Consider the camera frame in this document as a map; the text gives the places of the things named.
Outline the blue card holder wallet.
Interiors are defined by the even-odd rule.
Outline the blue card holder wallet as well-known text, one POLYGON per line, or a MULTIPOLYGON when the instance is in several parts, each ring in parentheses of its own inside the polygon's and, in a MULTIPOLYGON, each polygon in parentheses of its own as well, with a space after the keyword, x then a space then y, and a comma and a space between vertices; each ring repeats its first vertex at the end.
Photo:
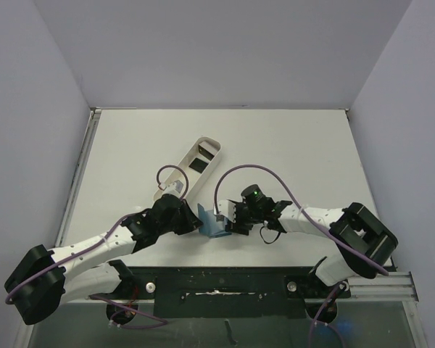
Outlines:
POLYGON ((210 239, 216 239, 224 236, 230 236, 231 232, 226 230, 228 219, 216 215, 213 210, 206 210, 201 204, 197 205, 197 212, 202 226, 199 227, 199 233, 210 239))

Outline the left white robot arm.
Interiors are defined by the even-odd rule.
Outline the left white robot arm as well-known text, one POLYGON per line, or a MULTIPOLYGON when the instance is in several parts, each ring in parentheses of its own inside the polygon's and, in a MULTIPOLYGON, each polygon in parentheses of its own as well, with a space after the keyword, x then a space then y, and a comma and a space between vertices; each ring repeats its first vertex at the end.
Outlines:
POLYGON ((39 323, 61 305, 77 276, 150 247, 166 233, 181 236, 202 225, 185 199, 165 194, 152 207, 122 216, 106 233, 69 246, 29 249, 4 283, 5 303, 15 306, 25 324, 39 323))

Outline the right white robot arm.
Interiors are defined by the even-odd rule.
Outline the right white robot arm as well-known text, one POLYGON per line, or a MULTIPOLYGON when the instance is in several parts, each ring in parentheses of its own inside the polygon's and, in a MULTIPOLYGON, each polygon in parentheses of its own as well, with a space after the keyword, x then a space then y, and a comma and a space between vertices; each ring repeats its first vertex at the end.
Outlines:
POLYGON ((309 290, 323 297, 352 276, 374 279, 398 246, 397 237, 363 204, 346 208, 303 207, 289 200, 274 201, 257 184, 241 192, 241 201, 220 200, 225 229, 247 235, 261 224, 278 233, 305 233, 335 243, 339 252, 322 257, 308 278, 309 290))

